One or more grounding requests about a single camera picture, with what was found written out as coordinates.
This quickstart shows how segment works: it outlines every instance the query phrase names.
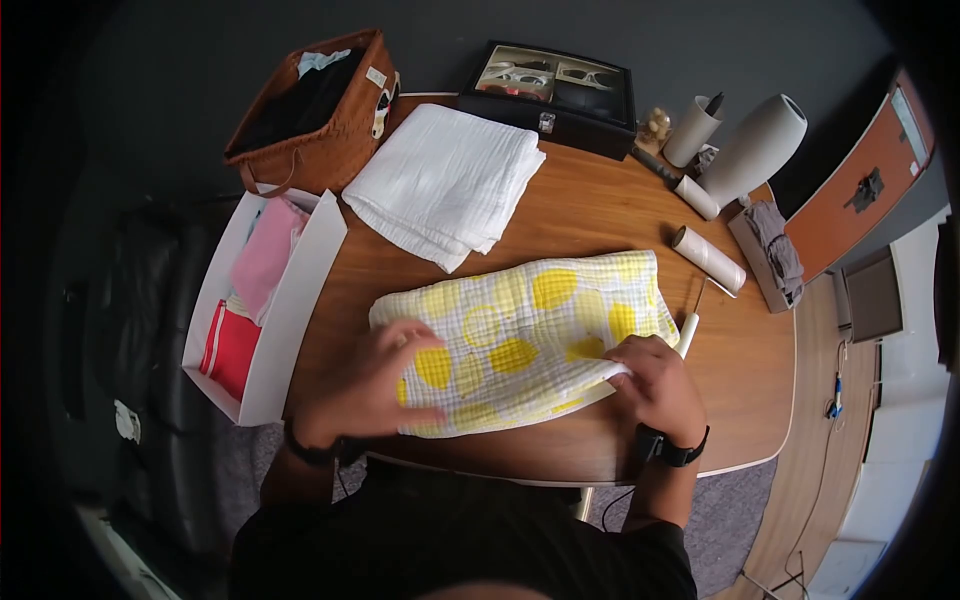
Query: white muslin blanket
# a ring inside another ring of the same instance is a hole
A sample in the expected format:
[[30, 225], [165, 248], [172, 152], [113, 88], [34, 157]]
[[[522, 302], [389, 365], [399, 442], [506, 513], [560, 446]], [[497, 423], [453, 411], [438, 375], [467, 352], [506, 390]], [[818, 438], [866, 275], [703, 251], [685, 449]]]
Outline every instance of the white muslin blanket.
[[377, 300], [371, 325], [418, 319], [446, 341], [417, 353], [396, 386], [404, 406], [440, 406], [424, 438], [520, 427], [608, 396], [627, 369], [603, 360], [630, 334], [680, 340], [653, 251], [546, 259]]
[[360, 219], [447, 273], [486, 254], [546, 155], [534, 132], [420, 105], [344, 189]]

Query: red cloth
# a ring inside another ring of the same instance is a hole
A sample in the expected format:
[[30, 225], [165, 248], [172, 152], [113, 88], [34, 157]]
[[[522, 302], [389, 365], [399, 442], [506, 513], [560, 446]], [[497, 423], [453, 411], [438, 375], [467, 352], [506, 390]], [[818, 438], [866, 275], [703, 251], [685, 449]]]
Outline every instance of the red cloth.
[[220, 300], [206, 334], [200, 372], [224, 386], [234, 399], [242, 400], [258, 339], [260, 327], [250, 319], [228, 311], [227, 302]]

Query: hand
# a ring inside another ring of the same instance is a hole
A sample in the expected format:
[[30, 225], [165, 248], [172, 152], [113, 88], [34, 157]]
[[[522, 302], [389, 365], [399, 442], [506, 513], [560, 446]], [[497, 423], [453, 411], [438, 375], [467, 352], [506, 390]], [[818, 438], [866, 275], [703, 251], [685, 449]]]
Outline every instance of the hand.
[[445, 420], [440, 408], [404, 408], [396, 401], [396, 383], [414, 355], [443, 345], [419, 321], [374, 329], [330, 390], [296, 407], [294, 437], [302, 445], [326, 448], [338, 436], [392, 435], [401, 425]]
[[614, 375], [610, 384], [634, 402], [641, 422], [662, 431], [678, 448], [700, 445], [707, 411], [680, 354], [656, 335], [631, 335], [604, 358], [633, 372]]

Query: basket label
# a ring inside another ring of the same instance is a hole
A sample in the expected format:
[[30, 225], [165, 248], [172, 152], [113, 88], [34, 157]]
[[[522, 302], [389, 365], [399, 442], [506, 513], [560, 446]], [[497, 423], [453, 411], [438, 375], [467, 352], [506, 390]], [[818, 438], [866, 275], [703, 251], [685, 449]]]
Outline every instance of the basket label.
[[387, 82], [387, 76], [373, 67], [367, 69], [367, 79], [374, 82], [380, 89], [383, 89], [383, 85]]

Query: black shirt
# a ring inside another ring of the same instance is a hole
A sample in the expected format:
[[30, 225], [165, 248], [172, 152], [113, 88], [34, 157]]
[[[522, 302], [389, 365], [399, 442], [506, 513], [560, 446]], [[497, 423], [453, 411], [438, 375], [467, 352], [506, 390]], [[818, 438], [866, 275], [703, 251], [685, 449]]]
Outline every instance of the black shirt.
[[234, 542], [229, 587], [234, 598], [416, 598], [470, 582], [558, 599], [697, 597], [674, 524], [604, 533], [547, 489], [373, 462], [336, 504], [260, 509]]

